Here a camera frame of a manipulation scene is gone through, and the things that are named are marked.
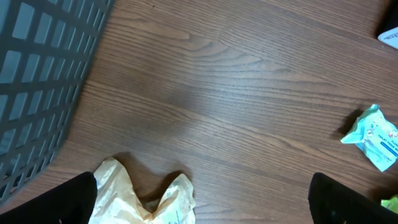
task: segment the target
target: crumpled paper bag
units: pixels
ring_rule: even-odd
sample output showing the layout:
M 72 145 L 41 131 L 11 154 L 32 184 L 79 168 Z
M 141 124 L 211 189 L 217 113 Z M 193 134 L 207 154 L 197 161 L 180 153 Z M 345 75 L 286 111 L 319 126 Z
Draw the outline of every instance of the crumpled paper bag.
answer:
M 124 166 L 115 158 L 103 161 L 94 173 L 98 194 L 89 224 L 194 224 L 193 186 L 181 174 L 167 188 L 154 213 L 144 209 Z

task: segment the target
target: wood grain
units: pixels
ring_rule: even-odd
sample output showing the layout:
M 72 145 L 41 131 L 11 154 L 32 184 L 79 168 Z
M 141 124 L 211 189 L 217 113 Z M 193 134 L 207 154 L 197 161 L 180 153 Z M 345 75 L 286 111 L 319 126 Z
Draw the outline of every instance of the wood grain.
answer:
M 397 166 L 339 141 L 373 103 L 398 122 L 398 54 L 374 38 L 387 5 L 116 1 L 62 151 L 0 211 L 108 156 L 143 200 L 186 173 L 198 223 L 311 223 L 315 172 L 371 198 L 396 187 Z

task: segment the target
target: gray plastic basket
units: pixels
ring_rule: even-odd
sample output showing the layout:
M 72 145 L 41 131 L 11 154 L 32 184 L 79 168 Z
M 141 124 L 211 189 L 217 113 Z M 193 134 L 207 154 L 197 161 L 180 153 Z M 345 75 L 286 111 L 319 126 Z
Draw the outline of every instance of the gray plastic basket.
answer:
M 113 0 L 0 0 L 0 205 L 57 155 Z

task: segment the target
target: light blue packet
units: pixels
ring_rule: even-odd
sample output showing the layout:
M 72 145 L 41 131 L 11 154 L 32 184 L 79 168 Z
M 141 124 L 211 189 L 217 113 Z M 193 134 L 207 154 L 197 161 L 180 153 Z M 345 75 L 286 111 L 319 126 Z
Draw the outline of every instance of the light blue packet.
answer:
M 398 157 L 398 129 L 384 118 L 379 105 L 372 105 L 358 117 L 341 142 L 355 144 L 381 172 Z

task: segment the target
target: white plastic bag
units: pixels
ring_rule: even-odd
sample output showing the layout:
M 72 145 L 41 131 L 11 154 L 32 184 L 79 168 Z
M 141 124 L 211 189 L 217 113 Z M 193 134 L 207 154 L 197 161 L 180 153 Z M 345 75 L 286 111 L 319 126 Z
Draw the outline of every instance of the white plastic bag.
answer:
M 154 213 L 144 209 L 123 165 L 110 157 L 94 173 L 98 195 L 89 224 L 194 224 L 193 186 L 181 174 L 168 187 Z
M 379 105 L 372 105 L 358 117 L 341 142 L 358 146 L 381 172 L 398 157 L 398 130 L 384 118 Z

